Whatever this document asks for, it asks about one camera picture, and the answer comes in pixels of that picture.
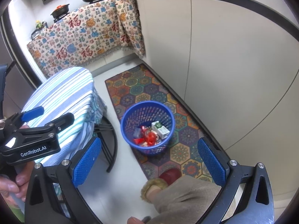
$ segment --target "gas stove burner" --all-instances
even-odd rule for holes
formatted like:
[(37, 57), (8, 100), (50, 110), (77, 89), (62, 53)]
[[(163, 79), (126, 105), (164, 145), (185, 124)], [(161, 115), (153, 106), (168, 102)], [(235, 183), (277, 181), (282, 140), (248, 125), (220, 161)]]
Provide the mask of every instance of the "gas stove burner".
[(93, 4), (93, 3), (97, 3), (97, 2), (101, 2), (101, 1), (104, 1), (104, 0), (96, 0), (96, 1), (90, 2), (89, 4)]
[(54, 19), (54, 22), (58, 22), (59, 20), (63, 19), (66, 15), (68, 15), (69, 13), (66, 13), (66, 14), (62, 14), (60, 15), (58, 18)]

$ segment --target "blue textured finger pad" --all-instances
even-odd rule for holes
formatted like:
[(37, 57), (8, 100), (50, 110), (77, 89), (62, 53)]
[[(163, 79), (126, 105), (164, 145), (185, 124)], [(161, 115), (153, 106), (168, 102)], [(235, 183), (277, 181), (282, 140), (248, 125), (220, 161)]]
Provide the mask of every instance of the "blue textured finger pad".
[(94, 142), (90, 145), (90, 147), (87, 149), (83, 157), (80, 159), (77, 166), (74, 168), (72, 180), (76, 188), (78, 187), (78, 185), (84, 183), (95, 160), (100, 154), (101, 149), (102, 142), (99, 138), (96, 138)]
[(43, 106), (38, 106), (32, 110), (29, 110), (27, 112), (24, 112), (22, 116), (22, 121), (29, 122), (30, 120), (33, 120), (41, 115), (44, 114), (44, 108)]
[(215, 184), (223, 187), (226, 182), (225, 170), (202, 138), (198, 140), (197, 149)]

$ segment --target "floral cloth cover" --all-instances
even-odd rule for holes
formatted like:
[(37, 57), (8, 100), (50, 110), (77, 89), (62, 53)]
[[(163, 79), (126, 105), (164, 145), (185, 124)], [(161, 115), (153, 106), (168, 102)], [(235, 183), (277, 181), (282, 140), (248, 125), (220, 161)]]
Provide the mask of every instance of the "floral cloth cover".
[(46, 78), (116, 49), (145, 54), (135, 0), (104, 0), (74, 10), (31, 41), (28, 50)]

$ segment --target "patterned floor mat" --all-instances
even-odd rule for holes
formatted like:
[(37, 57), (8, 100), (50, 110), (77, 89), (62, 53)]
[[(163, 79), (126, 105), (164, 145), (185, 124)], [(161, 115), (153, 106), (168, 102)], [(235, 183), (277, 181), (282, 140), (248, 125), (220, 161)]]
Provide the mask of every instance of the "patterned floor mat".
[(204, 131), (144, 64), (111, 77), (105, 83), (119, 120), (130, 106), (146, 100), (164, 103), (174, 114), (175, 131), (164, 153), (146, 156), (133, 149), (147, 179), (157, 178), (169, 167), (178, 167), (183, 176), (213, 182), (197, 151), (197, 141), (205, 136)]

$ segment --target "basket rim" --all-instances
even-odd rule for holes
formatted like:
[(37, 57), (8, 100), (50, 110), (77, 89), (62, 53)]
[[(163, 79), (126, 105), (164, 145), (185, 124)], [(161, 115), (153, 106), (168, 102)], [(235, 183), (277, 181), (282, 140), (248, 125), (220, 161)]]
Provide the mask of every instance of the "basket rim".
[[(135, 145), (134, 143), (130, 142), (129, 139), (125, 136), (125, 133), (124, 133), (124, 130), (123, 130), (123, 127), (122, 125), (124, 124), (124, 118), (126, 116), (126, 114), (132, 109), (134, 108), (136, 105), (141, 105), (141, 104), (145, 104), (145, 103), (155, 103), (155, 104), (159, 104), (161, 106), (163, 106), (170, 114), (171, 116), (171, 119), (172, 119), (172, 128), (170, 130), (170, 133), (169, 135), (164, 139), (162, 140), (159, 144), (155, 145), (155, 146), (151, 146), (151, 147), (141, 147), (141, 146), (138, 146), (138, 145)], [(171, 138), (173, 132), (174, 132), (174, 128), (175, 128), (175, 119), (174, 119), (174, 115), (173, 113), (171, 112), (171, 110), (166, 106), (164, 105), (163, 103), (160, 103), (158, 101), (152, 101), (152, 100), (147, 100), (147, 101), (142, 101), (142, 102), (139, 102), (139, 103), (136, 103), (134, 105), (132, 105), (131, 107), (128, 108), (128, 110), (124, 113), (124, 115), (122, 116), (121, 118), (121, 134), (123, 136), (123, 138), (125, 139), (125, 141), (130, 145), (132, 146), (133, 148), (136, 148), (136, 149), (139, 149), (139, 150), (150, 150), (150, 149), (156, 149), (160, 146), (163, 146), (165, 145)]]

